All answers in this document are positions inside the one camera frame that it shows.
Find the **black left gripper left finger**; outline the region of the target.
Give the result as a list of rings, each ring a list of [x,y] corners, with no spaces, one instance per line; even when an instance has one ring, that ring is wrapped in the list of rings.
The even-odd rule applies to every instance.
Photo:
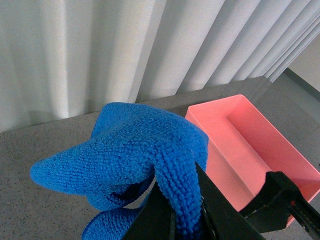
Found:
[[[176,214],[157,183],[146,204],[124,235],[125,240],[174,240]]]

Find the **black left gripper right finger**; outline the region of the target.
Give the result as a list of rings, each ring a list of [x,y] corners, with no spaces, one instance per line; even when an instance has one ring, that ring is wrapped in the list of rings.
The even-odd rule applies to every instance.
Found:
[[[264,237],[238,213],[198,163],[201,192],[202,240],[263,240]]]

